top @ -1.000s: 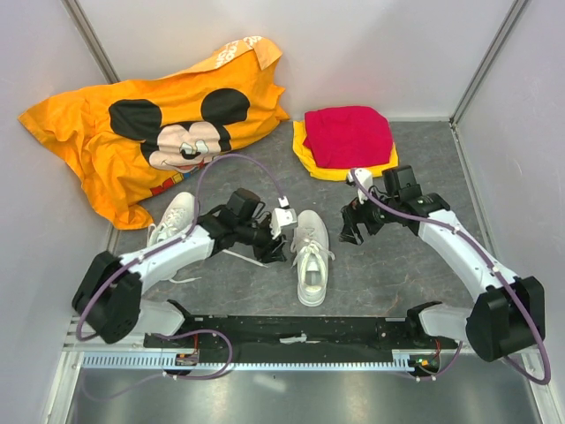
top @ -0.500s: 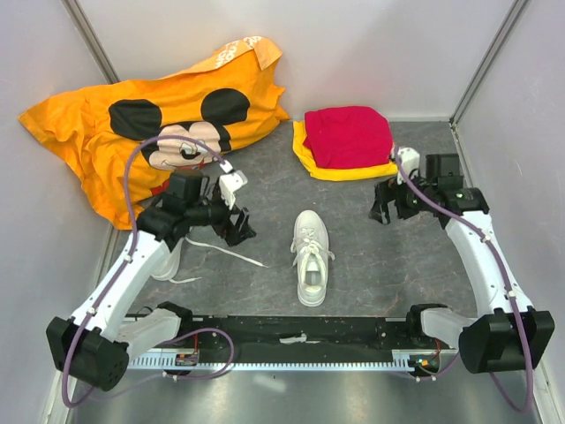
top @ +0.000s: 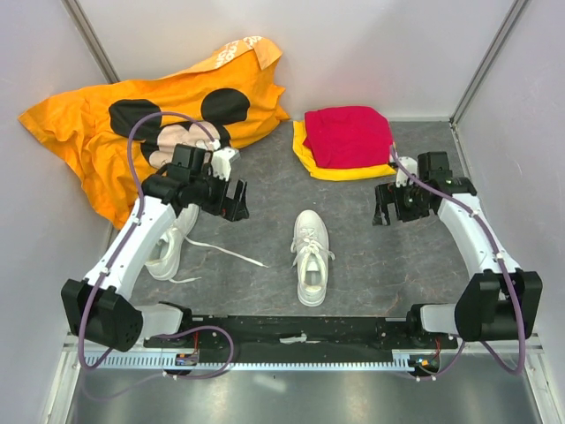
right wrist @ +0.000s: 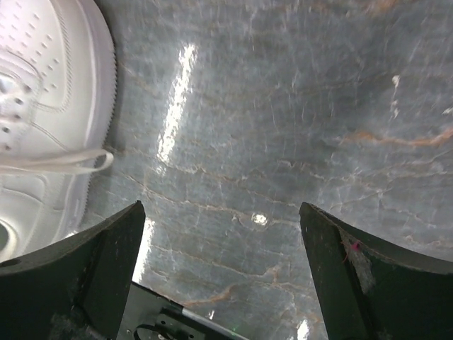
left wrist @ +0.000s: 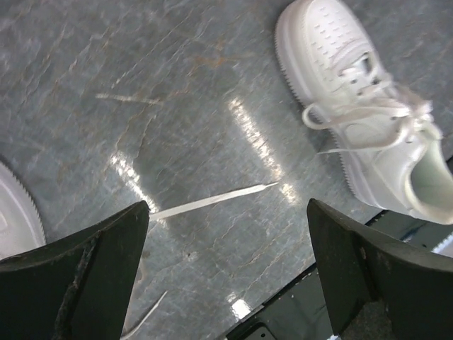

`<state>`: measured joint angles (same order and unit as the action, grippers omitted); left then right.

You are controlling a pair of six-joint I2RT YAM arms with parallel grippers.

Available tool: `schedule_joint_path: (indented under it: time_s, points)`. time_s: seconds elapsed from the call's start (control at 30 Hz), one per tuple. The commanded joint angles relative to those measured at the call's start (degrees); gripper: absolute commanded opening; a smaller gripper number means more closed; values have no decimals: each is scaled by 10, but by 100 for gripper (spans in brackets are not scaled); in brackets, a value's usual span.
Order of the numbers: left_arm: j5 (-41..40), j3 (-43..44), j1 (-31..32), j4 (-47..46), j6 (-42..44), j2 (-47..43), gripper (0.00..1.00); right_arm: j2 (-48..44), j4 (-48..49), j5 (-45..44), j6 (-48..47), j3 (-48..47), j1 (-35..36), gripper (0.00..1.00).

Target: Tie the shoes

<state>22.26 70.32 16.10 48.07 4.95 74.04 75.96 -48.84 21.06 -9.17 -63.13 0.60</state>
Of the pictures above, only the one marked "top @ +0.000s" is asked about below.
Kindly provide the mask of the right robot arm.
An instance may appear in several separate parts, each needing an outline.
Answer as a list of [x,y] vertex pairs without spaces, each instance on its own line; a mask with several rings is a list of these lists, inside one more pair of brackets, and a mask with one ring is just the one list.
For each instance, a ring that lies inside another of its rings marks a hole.
[[395,160],[396,177],[375,188],[375,225],[389,225],[389,213],[407,223],[435,214],[463,258],[470,281],[455,304],[416,304],[404,325],[406,341],[417,348],[436,334],[466,342],[526,340],[532,332],[542,292],[535,271],[524,271],[506,252],[488,224],[477,190],[457,177],[443,151]]

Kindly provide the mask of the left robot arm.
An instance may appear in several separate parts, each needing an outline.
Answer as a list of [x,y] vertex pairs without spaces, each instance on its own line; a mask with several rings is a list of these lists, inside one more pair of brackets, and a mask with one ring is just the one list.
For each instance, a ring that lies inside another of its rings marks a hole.
[[246,182],[239,180],[228,195],[238,157],[234,148],[176,146],[171,163],[142,183],[141,197],[105,255],[82,280],[64,284],[61,297],[73,335],[120,352],[160,335],[175,347],[191,343],[194,327],[183,319],[182,307],[134,307],[130,298],[149,255],[184,208],[197,205],[231,222],[248,218]]

